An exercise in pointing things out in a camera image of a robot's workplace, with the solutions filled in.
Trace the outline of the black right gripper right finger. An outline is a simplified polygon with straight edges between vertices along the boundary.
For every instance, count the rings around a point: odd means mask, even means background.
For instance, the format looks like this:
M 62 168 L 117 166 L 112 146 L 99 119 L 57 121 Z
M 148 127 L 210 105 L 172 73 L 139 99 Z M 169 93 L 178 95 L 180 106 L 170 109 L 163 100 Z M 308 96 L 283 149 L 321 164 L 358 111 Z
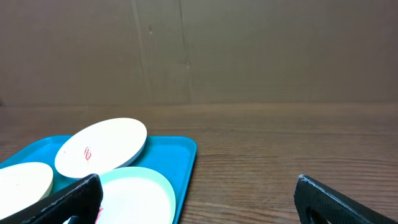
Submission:
M 304 174 L 298 177 L 294 204 L 304 224 L 397 224 Z

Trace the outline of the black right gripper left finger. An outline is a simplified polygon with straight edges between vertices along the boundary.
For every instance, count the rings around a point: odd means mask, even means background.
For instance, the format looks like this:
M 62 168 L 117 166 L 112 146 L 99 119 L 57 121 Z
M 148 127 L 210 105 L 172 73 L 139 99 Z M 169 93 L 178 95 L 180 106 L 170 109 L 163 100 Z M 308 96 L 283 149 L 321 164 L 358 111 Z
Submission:
M 1 220 L 1 224 L 95 224 L 103 199 L 100 177 L 90 174 L 35 204 Z

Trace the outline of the yellow-green plate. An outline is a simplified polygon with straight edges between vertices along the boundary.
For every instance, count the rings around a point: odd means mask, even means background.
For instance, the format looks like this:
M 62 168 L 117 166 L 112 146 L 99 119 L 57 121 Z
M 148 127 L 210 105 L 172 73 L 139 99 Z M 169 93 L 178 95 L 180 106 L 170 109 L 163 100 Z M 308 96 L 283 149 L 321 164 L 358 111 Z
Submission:
M 42 162 L 25 162 L 1 169 L 1 219 L 47 197 L 53 170 Z

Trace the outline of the white plate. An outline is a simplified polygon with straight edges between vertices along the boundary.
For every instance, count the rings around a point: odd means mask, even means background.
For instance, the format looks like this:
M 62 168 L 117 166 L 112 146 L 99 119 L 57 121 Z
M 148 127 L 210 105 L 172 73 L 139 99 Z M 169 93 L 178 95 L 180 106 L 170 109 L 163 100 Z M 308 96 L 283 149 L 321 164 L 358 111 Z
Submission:
M 142 152 L 146 126 L 133 118 L 113 118 L 92 124 L 68 139 L 55 156 L 59 174 L 80 179 L 131 164 Z

